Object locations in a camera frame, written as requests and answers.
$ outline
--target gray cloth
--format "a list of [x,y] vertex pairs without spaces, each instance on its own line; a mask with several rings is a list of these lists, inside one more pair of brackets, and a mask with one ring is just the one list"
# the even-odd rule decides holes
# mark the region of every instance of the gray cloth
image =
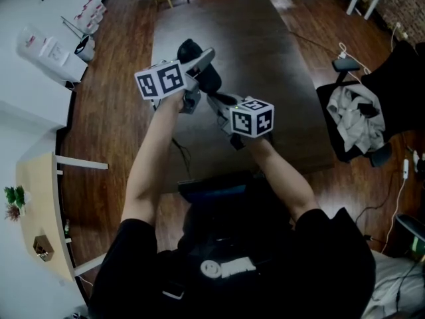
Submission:
[[381,319],[396,312],[396,297],[400,289],[398,310],[413,313],[424,307],[425,288],[422,276],[422,264],[418,263],[412,270],[414,262],[405,258],[390,258],[372,251],[377,264],[377,278],[372,298],[362,315],[362,319]]
[[[372,104],[378,114],[366,118],[361,114],[359,104]],[[356,84],[335,89],[326,108],[344,140],[345,152],[357,146],[365,154],[384,146],[385,122],[381,104],[365,86]]]

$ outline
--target black t-shirt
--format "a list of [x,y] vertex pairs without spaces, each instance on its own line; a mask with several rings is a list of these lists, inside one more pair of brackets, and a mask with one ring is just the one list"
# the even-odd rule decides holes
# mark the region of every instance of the black t-shirt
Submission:
[[[267,241],[261,234],[251,239],[255,249],[240,256],[231,251],[227,259],[222,250],[216,254],[202,245],[189,251],[179,245],[177,252],[157,255],[154,228],[140,220],[125,220],[94,283],[90,315],[361,317],[373,292],[375,262],[345,209],[333,219],[314,209],[300,217],[295,231],[285,229],[275,240]],[[204,259],[222,263],[243,256],[254,261],[255,271],[225,279],[208,279],[200,273]],[[185,289],[181,300],[163,295],[170,282]]]

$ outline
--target dark wooden table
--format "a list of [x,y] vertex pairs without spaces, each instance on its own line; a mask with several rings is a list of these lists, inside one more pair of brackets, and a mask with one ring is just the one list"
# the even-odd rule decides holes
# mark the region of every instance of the dark wooden table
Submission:
[[[220,91],[263,99],[275,106],[276,150],[302,173],[333,166],[323,113],[296,41],[270,0],[221,0],[184,5],[159,15],[152,64],[171,60],[191,38],[213,47]],[[175,139],[192,156],[192,179],[205,179],[256,165],[247,150],[235,151],[217,125],[204,95],[193,115],[179,116]],[[188,180],[179,150],[171,148],[165,192]]]

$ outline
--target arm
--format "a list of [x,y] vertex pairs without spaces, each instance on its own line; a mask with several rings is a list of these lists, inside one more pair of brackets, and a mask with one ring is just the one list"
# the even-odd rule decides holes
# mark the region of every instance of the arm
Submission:
[[285,203],[294,221],[306,211],[319,208],[308,182],[267,140],[253,140],[247,143],[247,148],[266,175],[274,193]]
[[121,221],[140,219],[155,226],[161,188],[167,171],[169,148],[183,91],[164,99],[154,113],[146,137],[131,167]]

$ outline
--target cable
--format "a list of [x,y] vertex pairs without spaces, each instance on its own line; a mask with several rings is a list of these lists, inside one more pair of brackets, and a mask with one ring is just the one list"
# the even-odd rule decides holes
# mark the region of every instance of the cable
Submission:
[[392,172],[392,174],[391,174],[390,184],[389,184],[389,186],[388,186],[388,192],[387,192],[387,194],[386,194],[386,197],[385,197],[384,201],[382,201],[382,203],[381,203],[378,207],[366,207],[366,208],[364,208],[364,209],[361,211],[361,213],[359,214],[359,216],[357,216],[356,220],[354,221],[356,225],[357,225],[357,222],[359,221],[359,219],[360,219],[361,215],[363,215],[363,213],[364,213],[366,210],[368,210],[368,209],[375,209],[375,210],[376,210],[376,209],[382,208],[382,207],[384,206],[384,204],[388,201],[388,199],[389,199],[389,197],[390,197],[390,194],[391,194],[392,178],[394,177],[394,174],[395,174],[396,172],[398,172],[398,170],[394,170],[394,171]]
[[374,290],[373,290],[373,292],[375,292],[376,290],[378,290],[380,287],[382,287],[382,285],[384,285],[384,284],[386,284],[387,282],[391,282],[391,281],[397,281],[398,279],[402,279],[402,278],[407,278],[407,277],[409,277],[409,278],[413,278],[413,277],[415,277],[415,276],[422,276],[422,275],[425,275],[425,273],[416,273],[416,274],[412,274],[412,275],[404,275],[404,276],[398,276],[398,277],[396,277],[396,278],[392,278],[392,279],[388,279],[388,280],[385,280],[382,284],[380,284],[378,287],[376,287]]
[[376,242],[382,243],[383,245],[385,245],[385,244],[386,244],[386,242],[385,242],[385,241],[377,240],[377,239],[375,239],[374,237],[372,237],[372,235],[363,235],[363,238],[364,238],[366,241],[376,241]]
[[392,30],[392,35],[391,35],[391,52],[394,50],[394,47],[392,45],[392,41],[394,40],[394,35],[396,34],[396,30],[397,28],[401,27],[400,23],[396,24],[396,27]]
[[[69,80],[64,80],[64,79],[60,79],[60,78],[59,78],[59,80],[61,80],[61,81],[65,82],[65,83],[70,82]],[[74,83],[73,83],[73,82],[70,82],[70,83],[72,84],[72,88],[67,88],[67,87],[66,87],[66,84],[65,84],[65,88],[67,88],[69,91],[74,91],[74,89],[75,89],[75,85],[74,85]]]
[[[185,146],[180,145],[180,143],[176,139],[172,138],[172,141],[173,141],[173,144],[180,151],[181,157],[183,158],[183,162],[185,163],[186,172],[187,172],[187,175],[189,176],[189,179],[192,179],[192,177],[191,177],[191,160],[192,160],[191,152]],[[186,157],[183,150],[186,150],[186,153],[187,153],[189,158]]]
[[[372,72],[371,70],[368,69],[368,67],[366,65],[364,65],[363,63],[361,63],[360,61],[358,61],[355,57],[353,57],[351,54],[349,54],[347,52],[347,47],[345,46],[344,43],[339,43],[339,48],[343,51],[343,53],[345,53],[346,56],[349,56],[350,58],[352,58],[355,61],[357,61],[357,63],[359,63],[361,66],[363,66],[363,72],[365,74],[370,74]],[[353,76],[354,78],[356,78],[360,82],[360,80],[356,76],[354,76],[353,74],[351,74],[351,76]]]
[[309,43],[312,43],[312,44],[314,44],[314,45],[316,45],[316,46],[318,46],[318,47],[323,48],[324,50],[326,50],[326,51],[328,51],[328,52],[330,52],[330,53],[334,54],[335,56],[337,56],[337,55],[338,55],[338,53],[336,53],[336,52],[332,51],[331,49],[329,49],[329,48],[327,48],[327,47],[325,47],[325,46],[323,46],[323,45],[321,45],[321,44],[319,44],[319,43],[317,43],[317,42],[315,42],[315,41],[313,41],[313,40],[310,40],[310,39],[304,38],[303,36],[301,36],[301,35],[299,35],[299,34],[297,34],[297,33],[295,33],[295,32],[292,32],[292,31],[289,31],[289,32],[290,32],[291,34],[295,35],[296,37],[300,38],[300,39],[303,39],[303,40],[305,40],[305,41],[308,41]]
[[385,246],[384,246],[384,248],[382,248],[381,253],[384,253],[386,246],[388,245],[388,239],[390,237],[390,233],[392,231],[392,228],[394,227],[394,216],[396,216],[396,214],[397,214],[398,202],[400,201],[400,195],[401,195],[401,192],[402,192],[405,184],[406,184],[406,179],[403,179],[403,184],[401,185],[400,191],[398,192],[398,196],[397,196],[396,210],[394,211],[394,213],[392,214],[392,217],[391,217],[391,227],[390,227],[390,230],[388,231],[388,234],[386,235]]
[[[321,44],[319,44],[319,43],[317,43],[317,42],[315,42],[315,41],[313,41],[313,40],[310,40],[310,39],[307,39],[307,38],[304,38],[303,36],[301,36],[301,35],[299,35],[299,34],[297,34],[297,33],[295,33],[295,32],[292,32],[292,31],[289,31],[291,34],[293,34],[293,35],[295,35],[296,37],[298,37],[298,38],[300,38],[300,39],[303,39],[303,40],[305,40],[305,41],[308,41],[309,43],[312,43],[312,44],[314,44],[314,45],[316,45],[316,46],[318,46],[318,47],[321,47],[321,48],[323,48],[324,50],[326,50],[326,51],[328,51],[328,52],[330,52],[330,53],[332,53],[332,54],[334,54],[335,56],[338,56],[339,58],[341,57],[341,53],[340,54],[338,54],[338,53],[336,53],[336,52],[334,52],[334,51],[332,51],[331,49],[329,49],[329,48],[327,48],[327,47],[325,47],[325,46],[323,46],[323,45],[321,45]],[[352,59],[354,59],[355,61],[357,61],[361,66],[363,66],[363,71],[365,72],[365,74],[370,74],[371,73],[371,70],[369,70],[368,68],[367,68],[367,66],[366,65],[364,65],[363,63],[361,63],[360,61],[358,61],[355,57],[353,57],[351,54],[349,54],[348,52],[347,52],[347,47],[345,46],[345,44],[344,43],[339,43],[339,48],[343,51],[343,53],[345,53],[345,55],[346,56],[349,56],[350,58],[352,58]],[[352,76],[355,80],[357,80],[358,82],[359,82],[359,84],[361,84],[361,81],[360,81],[360,79],[358,79],[353,73],[351,73],[351,72],[348,72],[348,74],[350,75],[350,76]]]
[[397,291],[397,295],[396,295],[396,312],[398,312],[398,303],[400,302],[400,290],[401,290],[401,286],[403,285],[404,279],[410,274],[410,272],[412,272],[412,270],[416,267],[416,265],[419,262],[416,261],[413,266],[409,269],[409,271],[407,272],[406,275],[404,275],[403,279],[400,282],[400,286],[398,287],[398,291]]
[[394,40],[394,34],[396,33],[396,30],[397,30],[397,27],[394,28],[394,31],[392,32],[392,35],[391,35],[391,52],[394,50],[392,41]]
[[77,277],[80,278],[82,281],[87,282],[88,284],[91,284],[93,287],[93,284],[90,281],[83,279],[80,275],[77,275]]

